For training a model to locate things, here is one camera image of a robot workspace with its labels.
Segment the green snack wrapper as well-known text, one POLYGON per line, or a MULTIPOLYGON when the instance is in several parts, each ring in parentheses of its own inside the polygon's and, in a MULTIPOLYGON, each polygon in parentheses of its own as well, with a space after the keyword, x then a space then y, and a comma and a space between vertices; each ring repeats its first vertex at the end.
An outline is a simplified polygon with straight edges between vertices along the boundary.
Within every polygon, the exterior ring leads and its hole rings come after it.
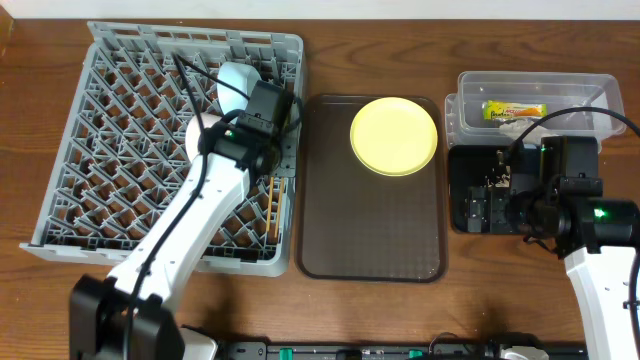
POLYGON ((510 121, 526 118, 542 118, 548 114, 546 104, 524 104, 488 100, 482 105, 484 120, 510 121))

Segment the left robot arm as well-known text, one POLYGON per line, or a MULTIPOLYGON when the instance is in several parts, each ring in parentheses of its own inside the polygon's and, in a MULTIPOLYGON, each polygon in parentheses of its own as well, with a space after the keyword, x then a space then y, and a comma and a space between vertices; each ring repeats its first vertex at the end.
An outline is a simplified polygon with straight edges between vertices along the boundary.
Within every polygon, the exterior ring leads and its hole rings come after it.
POLYGON ((197 263, 224 220, 266 175, 276 175, 291 109, 302 101, 256 83, 245 108, 196 114, 186 130, 191 161, 183 185, 134 251, 104 280, 83 276, 70 296, 73 359, 212 359, 217 343, 178 326, 174 314, 197 263))

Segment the yellow plate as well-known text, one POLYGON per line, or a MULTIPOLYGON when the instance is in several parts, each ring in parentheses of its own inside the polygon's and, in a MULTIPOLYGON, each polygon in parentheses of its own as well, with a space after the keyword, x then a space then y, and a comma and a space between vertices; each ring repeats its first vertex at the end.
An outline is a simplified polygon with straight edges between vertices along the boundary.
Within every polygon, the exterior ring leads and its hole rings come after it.
POLYGON ((416 102, 383 97, 354 116, 349 140, 356 158, 384 176, 408 176, 423 169, 439 143, 433 117, 416 102))

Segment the light blue bowl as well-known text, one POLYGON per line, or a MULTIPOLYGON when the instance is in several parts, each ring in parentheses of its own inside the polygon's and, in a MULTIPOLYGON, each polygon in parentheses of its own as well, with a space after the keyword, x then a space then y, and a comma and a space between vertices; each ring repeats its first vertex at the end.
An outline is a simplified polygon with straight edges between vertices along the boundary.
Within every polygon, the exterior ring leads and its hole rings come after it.
POLYGON ((218 102, 222 113, 227 114, 232 110, 246 109, 248 97, 261 76, 250 65, 226 62, 219 68, 217 79, 230 85, 227 87, 217 83, 218 102))

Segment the white napkin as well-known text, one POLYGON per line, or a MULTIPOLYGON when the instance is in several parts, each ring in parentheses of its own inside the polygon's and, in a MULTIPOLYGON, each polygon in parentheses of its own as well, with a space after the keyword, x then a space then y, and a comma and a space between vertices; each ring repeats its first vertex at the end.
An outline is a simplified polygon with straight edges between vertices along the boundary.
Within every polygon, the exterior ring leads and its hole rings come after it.
MULTIPOLYGON (((508 136, 512 140, 516 140, 525 130, 534 124, 532 119, 519 119, 507 122, 499 126, 499 132, 508 136)), ((538 126, 533 129, 524 139, 525 144, 540 145, 544 137, 557 136, 557 133, 551 131, 544 126, 538 126)))

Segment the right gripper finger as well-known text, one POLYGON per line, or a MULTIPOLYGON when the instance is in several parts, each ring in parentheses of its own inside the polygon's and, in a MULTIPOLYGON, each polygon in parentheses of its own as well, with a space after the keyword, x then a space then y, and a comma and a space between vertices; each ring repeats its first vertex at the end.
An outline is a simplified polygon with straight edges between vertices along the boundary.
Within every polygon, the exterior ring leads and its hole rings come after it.
POLYGON ((469 233, 486 233, 489 231, 489 192, 486 187, 468 188, 466 225, 469 233))
POLYGON ((508 221, 506 205, 508 204, 507 188, 490 188, 489 232, 507 233, 508 221))

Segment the wooden chopstick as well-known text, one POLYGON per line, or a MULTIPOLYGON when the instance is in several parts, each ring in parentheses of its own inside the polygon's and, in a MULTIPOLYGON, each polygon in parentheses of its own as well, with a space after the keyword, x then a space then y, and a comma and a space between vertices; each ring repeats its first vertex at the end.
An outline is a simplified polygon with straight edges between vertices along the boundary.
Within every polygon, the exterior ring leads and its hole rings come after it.
POLYGON ((278 192, 278 201, 277 201, 277 209, 276 209, 276 220, 275 220, 275 230, 274 230, 274 237, 275 240, 277 240, 279 242, 279 223, 280 223, 280 217, 281 217, 281 211, 282 211, 282 204, 283 204, 283 193, 285 190, 285 178, 281 177, 280 178, 280 187, 279 187, 279 192, 278 192))
POLYGON ((265 228, 267 236, 268 236, 268 234, 270 232, 270 227, 271 227, 273 192, 274 192, 274 177, 270 177, 269 178, 269 193, 268 193, 268 204, 267 204, 267 216, 266 216, 266 228, 265 228))

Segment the pink white bowl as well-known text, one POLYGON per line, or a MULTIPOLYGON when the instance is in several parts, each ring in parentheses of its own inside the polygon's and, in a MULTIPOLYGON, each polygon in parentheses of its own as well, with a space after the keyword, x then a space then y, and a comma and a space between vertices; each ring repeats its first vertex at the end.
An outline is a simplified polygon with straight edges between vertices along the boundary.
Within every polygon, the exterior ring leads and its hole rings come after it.
MULTIPOLYGON (((201 120, 205 129, 212 127, 216 122, 221 119, 218 115, 202 114, 201 120)), ((185 150, 189 162, 193 162, 196 156, 199 154, 198 143, 200 139, 201 129, 200 122, 196 116, 193 116, 189 121, 185 133, 185 150)))

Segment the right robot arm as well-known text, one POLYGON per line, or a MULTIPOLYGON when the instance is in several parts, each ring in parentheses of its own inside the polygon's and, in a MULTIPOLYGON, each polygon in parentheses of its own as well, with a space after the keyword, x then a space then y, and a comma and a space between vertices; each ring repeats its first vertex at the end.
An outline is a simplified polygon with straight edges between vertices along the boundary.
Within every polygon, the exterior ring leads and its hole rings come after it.
POLYGON ((450 149, 452 220, 464 233, 520 235, 556 255, 592 359, 639 356, 639 207, 604 197, 593 137, 450 149))

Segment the rice food waste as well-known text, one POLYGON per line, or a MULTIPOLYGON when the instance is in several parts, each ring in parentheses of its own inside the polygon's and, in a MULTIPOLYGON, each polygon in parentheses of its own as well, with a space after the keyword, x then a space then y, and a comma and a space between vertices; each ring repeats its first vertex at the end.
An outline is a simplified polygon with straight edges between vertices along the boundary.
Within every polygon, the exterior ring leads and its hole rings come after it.
POLYGON ((511 168, 504 162, 497 160, 485 176, 485 185, 490 188, 509 188, 511 183, 511 168))

